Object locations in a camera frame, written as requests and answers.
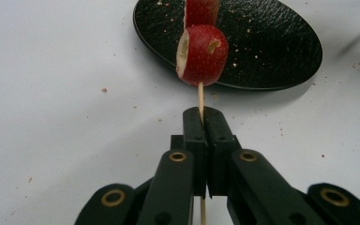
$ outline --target white surface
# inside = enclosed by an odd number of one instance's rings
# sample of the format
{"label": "white surface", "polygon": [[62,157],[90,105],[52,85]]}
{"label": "white surface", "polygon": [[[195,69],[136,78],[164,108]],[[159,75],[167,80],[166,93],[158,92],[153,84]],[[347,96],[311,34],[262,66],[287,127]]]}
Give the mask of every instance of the white surface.
{"label": "white surface", "polygon": [[[284,3],[322,42],[317,74],[270,93],[209,86],[205,104],[293,187],[328,182],[360,199],[360,1]],[[197,90],[139,41],[135,4],[0,1],[0,224],[73,224],[99,188],[154,175],[182,134]],[[224,199],[207,214],[232,224]]]}

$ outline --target screw hole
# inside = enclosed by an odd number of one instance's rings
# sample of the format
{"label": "screw hole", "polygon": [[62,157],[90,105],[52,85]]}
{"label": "screw hole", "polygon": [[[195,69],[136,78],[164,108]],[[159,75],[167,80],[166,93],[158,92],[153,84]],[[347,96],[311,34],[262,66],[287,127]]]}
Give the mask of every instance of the screw hole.
{"label": "screw hole", "polygon": [[169,155],[172,161],[184,161],[187,159],[187,155],[181,152],[175,152]]}
{"label": "screw hole", "polygon": [[251,161],[256,161],[257,160],[257,157],[256,155],[254,155],[253,153],[249,153],[249,152],[243,152],[239,155],[239,158],[241,158],[242,160],[244,161],[248,161],[248,162],[251,162]]}
{"label": "screw hole", "polygon": [[107,207],[115,207],[120,205],[125,199],[125,192],[121,189],[112,189],[107,191],[103,197],[101,197],[101,203]]}
{"label": "screw hole", "polygon": [[324,200],[335,206],[346,207],[350,204],[349,198],[336,189],[323,188],[320,194]]}

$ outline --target crumb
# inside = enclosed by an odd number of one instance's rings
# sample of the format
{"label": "crumb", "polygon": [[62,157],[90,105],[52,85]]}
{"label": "crumb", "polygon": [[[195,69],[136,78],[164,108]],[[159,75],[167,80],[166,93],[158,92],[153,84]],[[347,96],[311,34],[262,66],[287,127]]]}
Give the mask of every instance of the crumb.
{"label": "crumb", "polygon": [[217,98],[218,98],[218,94],[212,92],[212,97],[213,97],[213,99],[217,99]]}

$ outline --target wooden skewer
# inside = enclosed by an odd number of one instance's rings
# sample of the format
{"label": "wooden skewer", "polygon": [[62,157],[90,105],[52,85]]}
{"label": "wooden skewer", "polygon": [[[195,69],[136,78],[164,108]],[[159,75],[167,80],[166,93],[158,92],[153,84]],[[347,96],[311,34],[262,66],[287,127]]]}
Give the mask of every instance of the wooden skewer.
{"label": "wooden skewer", "polygon": [[[203,123],[203,82],[198,83],[198,99],[199,99],[201,121]],[[200,203],[201,203],[201,225],[206,225],[206,205],[203,196],[201,196]]]}
{"label": "wooden skewer", "polygon": [[198,99],[199,99],[201,121],[203,123],[203,82],[198,83]]}

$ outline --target round plate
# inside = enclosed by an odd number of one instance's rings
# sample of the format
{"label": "round plate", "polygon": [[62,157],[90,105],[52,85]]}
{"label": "round plate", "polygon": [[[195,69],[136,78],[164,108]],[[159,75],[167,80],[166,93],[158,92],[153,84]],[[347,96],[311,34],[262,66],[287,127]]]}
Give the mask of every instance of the round plate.
{"label": "round plate", "polygon": [[[184,1],[140,0],[133,13],[142,42],[173,68],[184,30]],[[218,84],[247,90],[285,89],[311,78],[323,60],[312,28],[276,0],[223,0],[216,26],[229,42]]]}

